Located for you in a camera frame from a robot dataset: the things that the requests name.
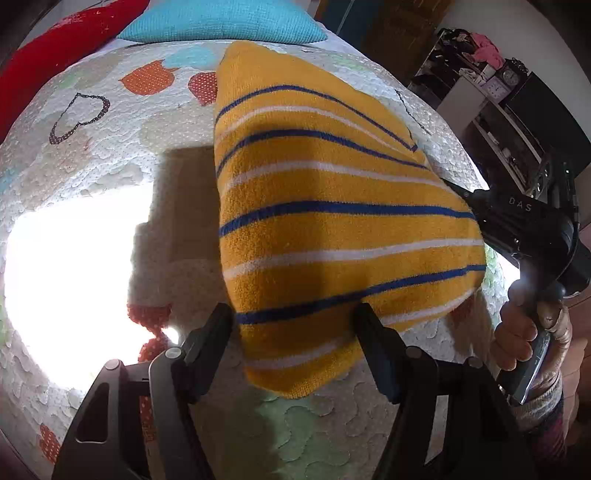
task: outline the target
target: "heart outline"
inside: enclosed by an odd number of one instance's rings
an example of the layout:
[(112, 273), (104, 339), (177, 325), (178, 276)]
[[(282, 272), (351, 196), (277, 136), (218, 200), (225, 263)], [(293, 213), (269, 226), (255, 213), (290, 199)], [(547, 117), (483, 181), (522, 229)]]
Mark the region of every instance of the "heart outline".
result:
[[(76, 101), (76, 99), (78, 97), (81, 97), (81, 98), (98, 98), (99, 100), (102, 100), (102, 102), (103, 102), (103, 108), (100, 110), (99, 114), (96, 117), (94, 117), (93, 119), (91, 119), (91, 120), (89, 120), (87, 122), (76, 122), (76, 125), (74, 126), (74, 128), (72, 128), (70, 131), (66, 132), (62, 136), (56, 137), (57, 124), (61, 120), (61, 117), (64, 116), (64, 113), (66, 113), (68, 111), (68, 109), (72, 105), (74, 105), (74, 102)], [(74, 95), (74, 98), (72, 99), (72, 101), (68, 104), (68, 106), (66, 107), (66, 109), (61, 113), (60, 117), (56, 120), (56, 123), (53, 124), (53, 127), (51, 129), (51, 132), (49, 133), (49, 143), (51, 145), (57, 145), (57, 144), (62, 143), (64, 140), (67, 140), (68, 138), (70, 138), (71, 135), (78, 129), (78, 127), (84, 126), (84, 125), (89, 125), (89, 124), (91, 124), (93, 122), (96, 122), (97, 120), (100, 120), (101, 118), (103, 118), (103, 116), (105, 115), (105, 113), (107, 113), (109, 111), (109, 108), (110, 107), (111, 107), (111, 102), (108, 101), (103, 96), (100, 96), (100, 95), (85, 95), (84, 93), (76, 92), (76, 95)]]

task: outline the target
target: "white stripe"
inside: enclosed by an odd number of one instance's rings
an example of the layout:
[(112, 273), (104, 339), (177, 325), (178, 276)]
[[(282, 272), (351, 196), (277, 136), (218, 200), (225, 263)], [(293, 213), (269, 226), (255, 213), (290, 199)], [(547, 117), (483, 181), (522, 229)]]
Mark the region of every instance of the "white stripe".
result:
[(362, 250), (316, 250), (308, 252), (295, 252), (290, 254), (273, 255), (271, 257), (256, 258), (254, 260), (244, 262), (235, 267), (224, 270), (223, 277), (225, 280), (230, 280), (252, 271), (266, 270), (267, 268), (282, 267), (285, 265), (297, 265), (313, 262), (368, 260), (370, 258), (413, 252), (426, 248), (477, 247), (480, 245), (484, 245), (484, 242), (480, 239), (443, 238)]
[(400, 313), (398, 315), (387, 315), (385, 317), (381, 317), (380, 321), (382, 322), (382, 325), (392, 325), (393, 323), (417, 320), (424, 317), (432, 317), (446, 311), (452, 311), (456, 307), (459, 307), (464, 302), (464, 300), (466, 300), (475, 291), (475, 288), (471, 288), (458, 298), (450, 300), (445, 305), (440, 305), (439, 307), (417, 310), (416, 312)]
[(279, 370), (281, 368), (297, 367), (298, 365), (305, 364), (316, 358), (327, 355), (337, 348), (353, 341), (351, 335), (336, 338), (330, 342), (326, 342), (319, 347), (309, 350), (305, 353), (298, 353), (297, 355), (282, 356), (279, 358), (264, 358), (260, 360), (249, 360), (245, 359), (244, 363), (246, 366), (256, 368), (260, 370)]
[(370, 170), (362, 170), (360, 168), (353, 167), (344, 167), (342, 165), (335, 165), (333, 163), (319, 162), (315, 160), (294, 160), (280, 163), (271, 163), (269, 165), (263, 165), (262, 167), (253, 168), (252, 170), (248, 170), (244, 173), (238, 174), (235, 177), (232, 177), (224, 184), (224, 186), (221, 188), (220, 196), (223, 197), (228, 192), (228, 190), (257, 177), (262, 177), (263, 175), (267, 175), (269, 173), (279, 173), (282, 171), (292, 170), (322, 170), (329, 171), (332, 173), (352, 175), (355, 177), (363, 177), (366, 179), (390, 181), (393, 183), (420, 183), (423, 185), (431, 185), (433, 187), (440, 188), (449, 193), (452, 192), (452, 190), (448, 188), (442, 181), (420, 179), (416, 177), (387, 175), (383, 173), (376, 173)]
[(406, 150), (406, 149), (402, 150), (393, 144), (387, 143), (384, 140), (382, 140), (380, 137), (377, 137), (376, 135), (371, 133), (369, 130), (366, 130), (365, 128), (363, 128), (362, 126), (360, 126), (350, 120), (347, 120), (346, 118), (343, 118), (339, 115), (335, 115), (332, 112), (328, 112), (326, 110), (321, 110), (320, 108), (313, 108), (311, 106), (297, 106), (297, 105), (266, 106), (266, 107), (262, 107), (262, 108), (257, 108), (256, 110), (253, 110), (252, 112), (247, 113), (243, 117), (236, 120), (228, 128), (223, 130), (219, 135), (216, 135), (215, 141), (213, 143), (214, 147), (217, 147), (217, 145), (224, 138), (226, 138), (230, 133), (232, 133), (239, 126), (241, 126), (245, 122), (249, 121), (252, 117), (257, 116), (257, 115), (262, 115), (263, 113), (269, 113), (269, 112), (305, 112), (305, 113), (316, 113), (318, 115), (327, 116), (328, 118), (332, 118), (332, 120), (337, 120), (337, 122), (341, 122), (342, 124), (345, 124), (348, 127), (357, 129), (358, 131), (366, 134), (370, 138), (373, 138), (376, 142), (379, 142), (380, 144), (384, 145), (385, 147), (391, 148), (392, 150), (395, 150), (395, 151), (405, 154), (405, 155), (410, 153), (409, 150)]
[[(417, 320), (423, 317), (434, 316), (439, 313), (451, 311), (454, 308), (460, 306), (464, 300), (474, 293), (476, 289), (471, 288), (465, 292), (462, 296), (447, 302), (445, 305), (439, 307), (433, 307), (425, 310), (418, 310), (416, 312), (403, 313), (399, 315), (389, 315), (380, 318), (383, 325), (391, 325), (395, 322), (402, 322), (405, 320)], [(332, 353), (337, 348), (340, 348), (353, 340), (349, 335), (343, 336), (326, 342), (319, 347), (309, 350), (305, 353), (298, 353), (297, 355), (282, 356), (279, 358), (264, 358), (259, 360), (245, 359), (244, 363), (246, 366), (259, 369), (259, 370), (279, 370), (282, 368), (297, 367), (298, 365), (305, 364), (321, 356)]]

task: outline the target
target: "yellow striped towel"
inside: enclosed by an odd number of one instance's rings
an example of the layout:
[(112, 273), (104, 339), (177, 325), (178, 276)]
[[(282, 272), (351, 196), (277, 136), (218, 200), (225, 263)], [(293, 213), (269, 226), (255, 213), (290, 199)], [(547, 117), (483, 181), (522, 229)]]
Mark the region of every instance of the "yellow striped towel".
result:
[(479, 287), (474, 216), (376, 99), (246, 41), (217, 84), (222, 269), (251, 382), (307, 395), (360, 357), (355, 304), (402, 331)]

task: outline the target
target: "pink clothing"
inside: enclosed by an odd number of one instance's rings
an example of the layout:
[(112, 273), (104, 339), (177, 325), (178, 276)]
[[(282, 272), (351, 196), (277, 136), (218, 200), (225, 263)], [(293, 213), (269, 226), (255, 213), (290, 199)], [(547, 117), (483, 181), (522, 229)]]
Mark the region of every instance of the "pink clothing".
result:
[(475, 62), (485, 61), (495, 70), (500, 69), (505, 63), (505, 59), (501, 56), (499, 49), (490, 39), (479, 33), (472, 33), (472, 40), (478, 46), (476, 51), (472, 54), (472, 59)]

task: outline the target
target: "finger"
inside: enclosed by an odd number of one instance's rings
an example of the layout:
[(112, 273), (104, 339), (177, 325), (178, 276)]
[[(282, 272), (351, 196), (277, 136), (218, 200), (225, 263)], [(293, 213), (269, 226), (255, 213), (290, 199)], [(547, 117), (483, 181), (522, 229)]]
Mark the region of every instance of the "finger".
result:
[(523, 280), (515, 280), (509, 290), (507, 296), (509, 301), (516, 305), (523, 305), (528, 294), (527, 284)]
[(538, 317), (541, 325), (552, 333), (559, 343), (570, 343), (572, 326), (569, 310), (560, 303), (538, 302)]
[(495, 341), (509, 356), (520, 362), (529, 360), (533, 355), (531, 345), (523, 337), (511, 333), (504, 322), (495, 330)]
[(502, 370), (511, 371), (514, 370), (517, 366), (517, 360), (512, 358), (507, 352), (505, 352), (499, 344), (496, 342), (491, 343), (491, 355), (495, 361), (495, 363), (500, 367)]
[(538, 336), (538, 329), (535, 327), (534, 321), (512, 301), (501, 307), (501, 320), (500, 325), (505, 325), (513, 335), (522, 337), (528, 342)]

